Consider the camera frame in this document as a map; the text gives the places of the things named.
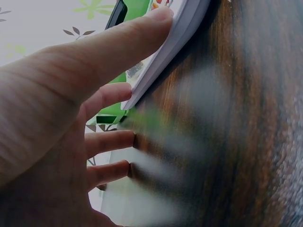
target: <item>wooden table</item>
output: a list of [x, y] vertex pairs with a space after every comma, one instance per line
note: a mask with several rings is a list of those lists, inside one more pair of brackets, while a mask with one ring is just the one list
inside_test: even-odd
[[213, 0], [122, 127], [132, 176], [102, 211], [132, 227], [303, 226], [303, 1]]

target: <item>hand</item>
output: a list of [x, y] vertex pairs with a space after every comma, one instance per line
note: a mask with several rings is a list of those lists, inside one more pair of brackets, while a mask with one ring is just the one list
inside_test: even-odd
[[116, 226], [88, 192], [127, 176], [129, 164], [86, 161], [132, 146], [134, 134], [84, 134], [85, 123], [131, 97], [128, 84], [106, 84], [155, 52], [171, 22], [169, 9], [153, 10], [0, 68], [0, 226]]

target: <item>wood grain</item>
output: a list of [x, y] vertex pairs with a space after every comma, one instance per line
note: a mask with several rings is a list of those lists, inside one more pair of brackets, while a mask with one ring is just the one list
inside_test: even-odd
[[303, 226], [303, 2], [212, 1], [122, 127], [102, 211], [141, 227]]

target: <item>leaf pattern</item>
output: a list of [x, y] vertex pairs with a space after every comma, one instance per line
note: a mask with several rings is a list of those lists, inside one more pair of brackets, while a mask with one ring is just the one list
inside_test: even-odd
[[7, 14], [10, 13], [11, 11], [3, 11], [2, 12], [2, 8], [0, 7], [0, 14]]
[[[80, 30], [79, 30], [78, 28], [72, 27], [72, 29], [73, 29], [73, 31], [78, 35], [78, 37], [76, 38], [76, 40], [80, 39], [80, 38], [81, 38], [82, 36], [84, 36], [84, 35], [90, 35], [90, 34], [92, 34], [93, 32], [95, 32], [95, 31], [86, 31], [86, 32], [84, 32], [82, 35], [80, 35]], [[70, 32], [70, 31], [64, 30], [64, 29], [63, 29], [63, 31], [64, 31], [66, 34], [68, 34], [68, 35], [73, 35], [73, 36], [75, 36], [75, 34], [74, 34], [73, 32]]]
[[4, 12], [1, 12], [0, 14], [6, 14], [6, 13], [10, 13], [11, 11], [4, 11]]
[[75, 28], [75, 27], [72, 27], [72, 28], [73, 28], [73, 30], [74, 30], [75, 33], [77, 33], [78, 35], [80, 35], [79, 29], [77, 29], [77, 28]]
[[96, 125], [87, 125], [87, 127], [88, 127], [90, 130], [94, 131], [94, 132], [97, 131]]
[[90, 34], [92, 34], [93, 32], [95, 32], [95, 31], [87, 31], [87, 32], [83, 33], [83, 35], [90, 35]]
[[87, 19], [92, 20], [95, 18], [95, 12], [110, 15], [114, 9], [114, 5], [100, 5], [102, 0], [91, 0], [90, 5], [85, 0], [79, 0], [79, 2], [84, 6], [82, 8], [76, 8], [74, 12], [84, 12], [87, 11]]
[[66, 34], [68, 34], [68, 35], [74, 35], [72, 32], [70, 32], [70, 31], [67, 31], [67, 30], [64, 30], [63, 29], [63, 31], [66, 33]]

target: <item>brown leaf pattern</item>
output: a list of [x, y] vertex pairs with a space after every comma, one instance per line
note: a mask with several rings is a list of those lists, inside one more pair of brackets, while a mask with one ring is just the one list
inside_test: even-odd
[[63, 31], [66, 33], [66, 34], [68, 34], [68, 35], [73, 35], [73, 36], [77, 36], [77, 38], [76, 38], [76, 40], [78, 40], [78, 39], [80, 39], [82, 36], [85, 36], [85, 35], [90, 35], [90, 34], [92, 34], [92, 33], [94, 33], [95, 31], [86, 31], [86, 32], [84, 32], [82, 35], [80, 35], [80, 30], [78, 29], [78, 28], [76, 28], [76, 27], [72, 27], [72, 30], [73, 30], [73, 32], [71, 32], [71, 31], [68, 31], [68, 30], [65, 30], [65, 29], [63, 29]]
[[7, 14], [7, 13], [10, 13], [11, 11], [2, 11], [2, 8], [0, 7], [0, 15], [2, 14]]

